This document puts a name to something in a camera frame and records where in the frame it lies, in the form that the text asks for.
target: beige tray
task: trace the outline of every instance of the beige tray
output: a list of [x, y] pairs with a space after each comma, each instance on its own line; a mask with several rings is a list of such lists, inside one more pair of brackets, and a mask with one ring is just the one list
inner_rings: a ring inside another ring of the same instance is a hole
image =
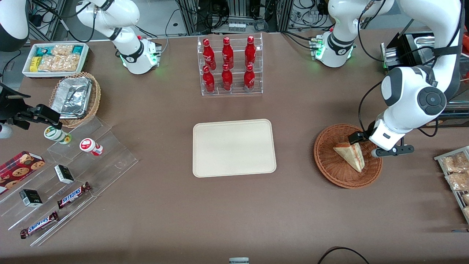
[[194, 126], [192, 172], [196, 177], [272, 173], [276, 168], [269, 120], [200, 123]]

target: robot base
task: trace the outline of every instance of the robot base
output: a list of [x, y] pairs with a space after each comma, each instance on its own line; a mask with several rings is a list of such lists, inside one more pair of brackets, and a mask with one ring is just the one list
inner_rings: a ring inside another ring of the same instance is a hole
[[330, 34], [330, 32], [326, 32], [323, 35], [317, 35], [315, 39], [309, 41], [310, 48], [314, 49], [311, 50], [311, 58], [322, 62], [327, 67], [337, 68], [344, 65], [352, 56], [353, 47], [350, 48], [348, 54], [337, 55], [327, 43], [327, 38]]
[[122, 63], [133, 74], [144, 74], [159, 66], [161, 59], [161, 45], [147, 39], [140, 40], [144, 45], [143, 53], [133, 63], [126, 62], [122, 56]]

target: cookie box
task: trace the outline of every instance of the cookie box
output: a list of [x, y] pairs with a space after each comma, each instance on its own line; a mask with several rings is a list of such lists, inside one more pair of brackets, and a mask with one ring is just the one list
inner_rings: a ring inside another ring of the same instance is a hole
[[36, 154], [23, 151], [0, 165], [0, 194], [44, 166], [44, 159]]

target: small jar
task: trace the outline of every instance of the small jar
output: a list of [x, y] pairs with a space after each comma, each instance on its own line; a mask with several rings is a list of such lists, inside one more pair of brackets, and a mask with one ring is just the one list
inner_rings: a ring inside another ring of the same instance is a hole
[[84, 152], [90, 152], [95, 156], [103, 154], [103, 146], [100, 146], [92, 139], [83, 139], [80, 143], [80, 149]]
[[72, 136], [69, 133], [62, 131], [61, 129], [56, 129], [53, 126], [49, 126], [44, 130], [44, 137], [62, 145], [68, 144], [72, 141]]

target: small black box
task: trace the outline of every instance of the small black box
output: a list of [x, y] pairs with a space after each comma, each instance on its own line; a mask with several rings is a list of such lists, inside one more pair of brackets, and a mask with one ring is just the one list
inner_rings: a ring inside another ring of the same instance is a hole
[[42, 204], [41, 197], [35, 190], [23, 189], [20, 191], [20, 196], [26, 206], [39, 207]]
[[57, 165], [54, 167], [55, 173], [57, 174], [57, 177], [59, 177], [59, 181], [66, 183], [66, 184], [71, 184], [75, 179], [73, 179], [72, 173], [70, 173], [70, 170], [65, 167], [64, 165]]

